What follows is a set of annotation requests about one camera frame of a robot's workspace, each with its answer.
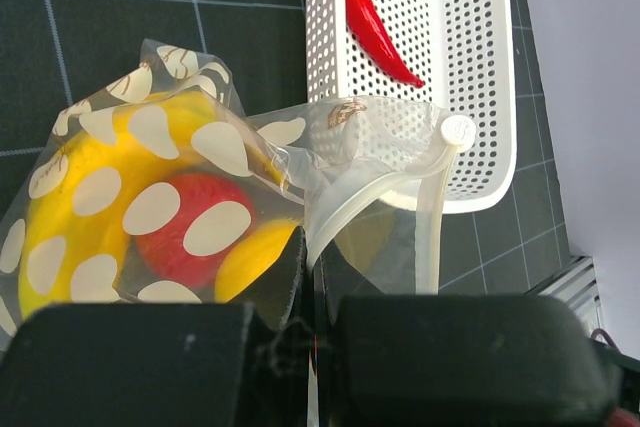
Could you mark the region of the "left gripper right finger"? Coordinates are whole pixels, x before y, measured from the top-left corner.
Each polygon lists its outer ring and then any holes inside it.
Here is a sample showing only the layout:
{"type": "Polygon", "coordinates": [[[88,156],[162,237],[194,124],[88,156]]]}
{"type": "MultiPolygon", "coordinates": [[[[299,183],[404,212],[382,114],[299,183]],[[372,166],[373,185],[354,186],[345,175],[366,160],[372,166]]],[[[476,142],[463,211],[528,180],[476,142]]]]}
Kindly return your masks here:
{"type": "Polygon", "coordinates": [[[314,269],[323,426],[604,426],[616,374],[540,295],[385,294],[337,249],[314,269]]]}

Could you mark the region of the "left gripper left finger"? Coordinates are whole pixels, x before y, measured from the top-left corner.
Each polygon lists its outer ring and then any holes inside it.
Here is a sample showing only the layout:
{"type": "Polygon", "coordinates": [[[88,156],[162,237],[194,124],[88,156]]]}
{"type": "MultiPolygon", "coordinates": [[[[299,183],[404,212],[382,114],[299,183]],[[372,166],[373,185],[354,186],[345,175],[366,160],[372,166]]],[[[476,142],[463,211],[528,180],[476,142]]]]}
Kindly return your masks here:
{"type": "Polygon", "coordinates": [[[1,359],[5,426],[302,426],[304,237],[229,304],[50,307],[1,359]]]}

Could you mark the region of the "red apple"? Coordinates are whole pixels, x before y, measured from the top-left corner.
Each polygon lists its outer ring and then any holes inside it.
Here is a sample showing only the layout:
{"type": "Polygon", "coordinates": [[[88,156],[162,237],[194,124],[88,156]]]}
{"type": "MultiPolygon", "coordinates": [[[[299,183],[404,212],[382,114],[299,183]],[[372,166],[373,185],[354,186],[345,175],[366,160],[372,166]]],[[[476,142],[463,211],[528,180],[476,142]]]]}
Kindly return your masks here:
{"type": "Polygon", "coordinates": [[[158,277],[203,288],[253,227],[255,209],[247,193],[224,177],[190,172],[169,184],[180,196],[178,211],[159,230],[137,237],[137,249],[158,277]]]}

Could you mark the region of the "polka dot zip bag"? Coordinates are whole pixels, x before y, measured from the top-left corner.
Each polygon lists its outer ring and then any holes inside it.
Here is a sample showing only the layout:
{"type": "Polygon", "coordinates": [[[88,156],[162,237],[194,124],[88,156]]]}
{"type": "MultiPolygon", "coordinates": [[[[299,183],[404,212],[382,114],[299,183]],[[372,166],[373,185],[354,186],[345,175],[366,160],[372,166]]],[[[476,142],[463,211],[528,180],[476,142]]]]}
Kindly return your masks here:
{"type": "Polygon", "coordinates": [[[447,183],[473,120],[357,95],[246,116],[217,57],[146,41],[62,110],[1,221],[1,341],[67,303],[254,304],[293,315],[304,271],[338,302],[433,294],[447,183]]]}

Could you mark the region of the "yellow banana bunch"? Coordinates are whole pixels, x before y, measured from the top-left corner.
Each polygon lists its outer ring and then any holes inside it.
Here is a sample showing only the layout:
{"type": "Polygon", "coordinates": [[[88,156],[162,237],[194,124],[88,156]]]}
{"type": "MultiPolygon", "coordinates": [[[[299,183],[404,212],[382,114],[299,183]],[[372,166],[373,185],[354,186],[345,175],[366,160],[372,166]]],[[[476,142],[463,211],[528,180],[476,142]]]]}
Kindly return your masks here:
{"type": "Polygon", "coordinates": [[[279,149],[206,93],[155,95],[77,123],[34,170],[3,245],[1,269],[17,277],[23,317],[66,303],[225,303],[276,263],[300,225],[279,149]],[[176,215],[169,180],[190,172],[235,182],[255,209],[253,227],[199,289],[155,275],[136,243],[176,215]]]}

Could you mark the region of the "white perforated plastic basket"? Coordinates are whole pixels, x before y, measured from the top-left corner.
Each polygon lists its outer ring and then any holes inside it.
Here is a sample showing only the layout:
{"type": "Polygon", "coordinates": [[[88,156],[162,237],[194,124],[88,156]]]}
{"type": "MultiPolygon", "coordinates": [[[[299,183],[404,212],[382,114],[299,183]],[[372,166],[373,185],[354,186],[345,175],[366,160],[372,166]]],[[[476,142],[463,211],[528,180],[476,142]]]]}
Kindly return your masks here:
{"type": "Polygon", "coordinates": [[[423,81],[391,80],[347,26],[346,0],[305,0],[307,97],[383,96],[471,118],[473,146],[452,167],[444,210],[493,207],[507,193],[517,152],[510,0],[372,0],[405,65],[423,81]]]}

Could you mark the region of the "red chili pepper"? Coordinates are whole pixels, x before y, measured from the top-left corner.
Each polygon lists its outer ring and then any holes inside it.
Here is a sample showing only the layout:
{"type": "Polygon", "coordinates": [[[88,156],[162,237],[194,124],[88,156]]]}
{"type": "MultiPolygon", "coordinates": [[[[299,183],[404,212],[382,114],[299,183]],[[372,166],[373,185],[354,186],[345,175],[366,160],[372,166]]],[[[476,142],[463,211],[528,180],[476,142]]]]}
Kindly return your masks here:
{"type": "Polygon", "coordinates": [[[393,80],[422,88],[425,82],[404,63],[373,0],[345,0],[346,23],[374,64],[393,80]]]}

